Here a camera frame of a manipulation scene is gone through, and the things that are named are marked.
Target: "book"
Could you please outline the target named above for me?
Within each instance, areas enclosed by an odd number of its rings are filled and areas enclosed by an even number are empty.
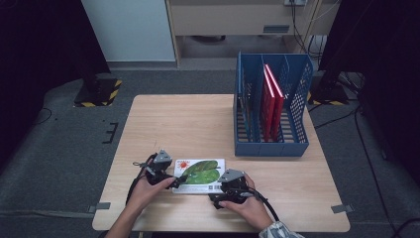
[[[266,70],[269,79],[271,81],[271,85],[274,91],[274,110],[272,113],[272,120],[271,120],[271,128],[270,128],[270,134],[271,138],[277,142],[278,141],[278,130],[280,127],[280,118],[281,118],[281,111],[283,109],[283,102],[284,102],[284,94],[281,91],[280,85],[275,78],[274,74],[271,71],[271,68],[268,64],[264,65],[264,70]]]
[[[260,110],[262,135],[265,142],[270,139],[270,129],[272,121],[272,113],[274,111],[275,96],[272,90],[272,82],[269,78],[267,71],[263,70],[263,83],[262,83],[262,104]]]
[[[179,188],[172,188],[173,193],[223,193],[222,185],[217,180],[225,172],[225,159],[188,159],[176,160],[173,170],[175,177],[188,175],[186,182]]]

